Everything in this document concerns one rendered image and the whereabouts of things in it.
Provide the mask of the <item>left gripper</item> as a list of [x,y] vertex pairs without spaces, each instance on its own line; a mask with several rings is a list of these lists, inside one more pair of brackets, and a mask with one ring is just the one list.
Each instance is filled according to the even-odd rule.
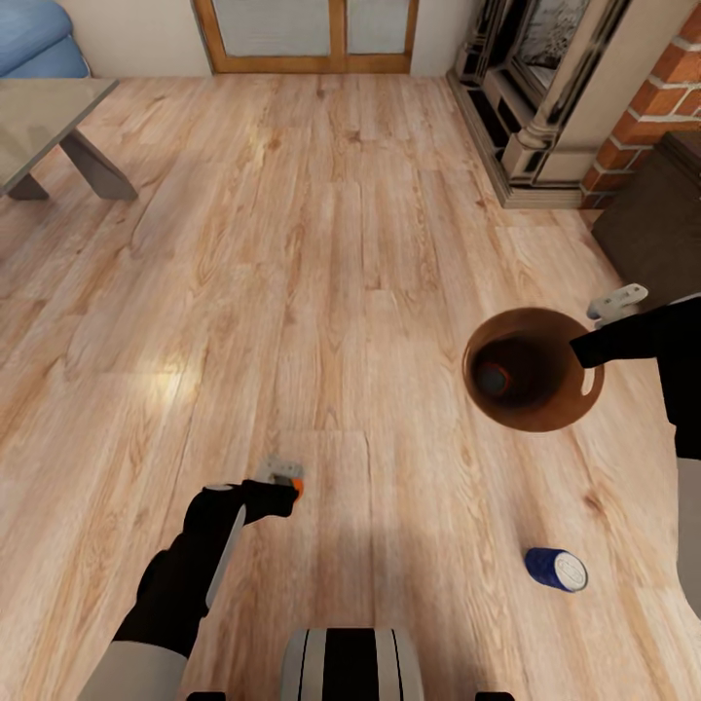
[[299,495],[294,487],[276,483],[258,483],[255,478],[244,480],[242,485],[254,488],[260,495],[261,509],[256,520],[268,515],[288,517],[293,512],[292,506]]

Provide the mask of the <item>trash can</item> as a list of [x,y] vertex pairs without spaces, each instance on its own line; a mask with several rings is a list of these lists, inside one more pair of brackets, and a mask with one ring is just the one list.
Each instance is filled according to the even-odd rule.
[[[540,307],[510,309],[492,316],[471,335],[461,363],[462,382],[477,409],[511,430],[542,433],[565,428],[598,401],[605,363],[593,367],[594,382],[582,394],[585,370],[571,341],[591,333],[577,320]],[[511,384],[501,396],[484,394],[476,371],[495,360],[509,370]]]

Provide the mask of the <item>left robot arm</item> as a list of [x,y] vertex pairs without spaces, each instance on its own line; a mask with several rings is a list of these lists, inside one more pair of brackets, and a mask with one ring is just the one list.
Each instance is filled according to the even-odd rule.
[[303,480],[295,461],[261,459],[253,480],[208,485],[187,510],[183,533],[145,570],[131,609],[77,701],[176,701],[198,636],[242,527],[288,517],[298,497],[274,476]]

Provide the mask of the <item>can of soda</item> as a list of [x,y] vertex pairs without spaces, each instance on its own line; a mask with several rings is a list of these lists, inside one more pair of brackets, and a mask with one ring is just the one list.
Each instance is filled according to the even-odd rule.
[[501,396],[507,392],[511,384],[509,370],[495,360],[489,360],[478,367],[476,381],[478,388],[489,397]]
[[566,550],[531,548],[526,553],[526,569],[540,585],[576,593],[588,585],[587,568],[579,558]]
[[298,494],[299,494],[298,497],[296,498],[296,501],[298,501],[302,497],[303,492],[304,492],[303,480],[299,480],[296,478],[290,479],[290,478],[285,478],[282,476],[274,476],[274,479],[275,479],[275,483],[277,485],[280,484],[282,486],[294,487],[294,489],[296,489],[296,491],[298,491]]

